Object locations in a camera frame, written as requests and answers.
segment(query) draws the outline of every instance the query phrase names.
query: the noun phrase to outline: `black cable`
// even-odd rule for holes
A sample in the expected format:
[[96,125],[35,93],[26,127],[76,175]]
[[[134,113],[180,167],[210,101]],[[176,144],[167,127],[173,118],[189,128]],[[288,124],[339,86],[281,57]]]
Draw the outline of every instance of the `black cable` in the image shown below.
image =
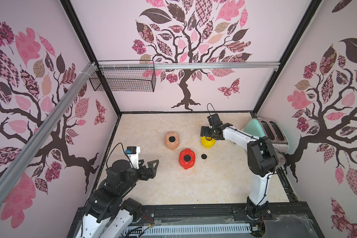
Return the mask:
[[209,108],[208,108],[209,104],[212,106],[214,112],[215,112],[215,110],[214,110],[214,107],[213,107],[213,105],[212,105],[211,103],[208,103],[208,104],[206,105],[206,109],[207,109],[207,111],[209,112],[209,116],[211,116],[210,111],[209,111]]
[[133,167],[130,158],[129,158],[128,155],[124,152],[124,147],[123,147],[123,144],[122,144],[121,142],[119,142],[118,144],[116,144],[115,147],[114,147],[114,148],[112,149],[112,151],[110,152],[110,154],[108,155],[108,157],[107,157],[107,159],[106,159],[106,167],[108,168],[107,161],[108,161],[108,159],[109,159],[109,156],[111,155],[111,153],[114,151],[114,149],[115,149],[119,144],[121,144],[124,155],[127,157],[128,161],[130,161],[130,164],[131,164],[131,166]]

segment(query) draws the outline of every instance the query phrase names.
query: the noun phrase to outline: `tree branch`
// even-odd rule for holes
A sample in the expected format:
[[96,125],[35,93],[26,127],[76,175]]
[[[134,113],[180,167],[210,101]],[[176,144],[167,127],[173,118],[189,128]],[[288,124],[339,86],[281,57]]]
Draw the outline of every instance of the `tree branch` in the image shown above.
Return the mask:
[[4,125],[7,124],[9,120],[9,117],[7,117],[3,122],[1,122],[0,124],[0,133],[5,136],[7,139],[12,139],[12,138],[15,138],[15,139],[18,139],[19,141],[21,141],[22,143],[26,144],[28,141],[25,140],[24,138],[22,138],[19,134],[13,134],[13,135],[9,135],[8,133],[6,133],[4,131]]

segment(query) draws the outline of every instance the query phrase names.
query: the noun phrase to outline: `brown leaf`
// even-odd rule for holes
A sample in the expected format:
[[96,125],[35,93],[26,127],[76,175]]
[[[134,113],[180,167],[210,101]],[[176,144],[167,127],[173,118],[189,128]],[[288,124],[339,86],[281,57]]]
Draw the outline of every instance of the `brown leaf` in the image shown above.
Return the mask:
[[353,126],[345,126],[343,129],[340,131],[340,136],[347,136],[352,134],[355,130],[357,130],[357,127]]

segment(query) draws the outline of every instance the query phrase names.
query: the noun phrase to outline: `butterfly decal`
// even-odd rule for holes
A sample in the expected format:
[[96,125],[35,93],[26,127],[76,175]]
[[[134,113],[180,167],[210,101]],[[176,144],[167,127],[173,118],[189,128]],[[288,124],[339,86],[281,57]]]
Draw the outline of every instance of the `butterfly decal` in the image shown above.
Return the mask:
[[98,102],[98,100],[95,100],[95,103],[97,105],[97,109],[98,109],[98,115],[97,117],[95,117],[95,121],[94,121],[94,125],[98,124],[98,123],[103,123],[105,122],[105,116],[103,116],[103,114],[106,112],[107,109],[105,109],[104,106],[100,105],[100,102]]
[[231,95],[231,93],[239,93],[239,79],[236,79],[232,84],[231,84],[231,87],[228,88],[228,87],[221,87],[221,88],[218,88],[218,90],[220,90],[221,92],[224,93],[224,95],[229,98],[229,96]]

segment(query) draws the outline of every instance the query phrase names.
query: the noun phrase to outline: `aluminum rail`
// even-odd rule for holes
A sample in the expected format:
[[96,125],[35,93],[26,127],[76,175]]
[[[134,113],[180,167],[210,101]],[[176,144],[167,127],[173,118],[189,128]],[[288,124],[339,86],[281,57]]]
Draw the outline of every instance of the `aluminum rail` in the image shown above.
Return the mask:
[[[280,62],[219,62],[219,63],[172,63],[155,64],[155,70],[162,69],[240,69],[240,68],[278,68]],[[101,64],[100,68],[140,68],[152,64]]]
[[28,143],[24,145],[17,158],[9,165],[8,169],[0,177],[0,206],[8,196],[12,188],[21,178],[29,163],[45,143],[50,135],[50,132],[55,128],[66,108],[71,104],[73,99],[77,96],[83,85],[96,71],[93,64],[87,64],[82,73],[78,76],[71,85],[67,93],[61,98],[60,102],[53,108],[53,111],[43,121],[36,133],[30,138]]

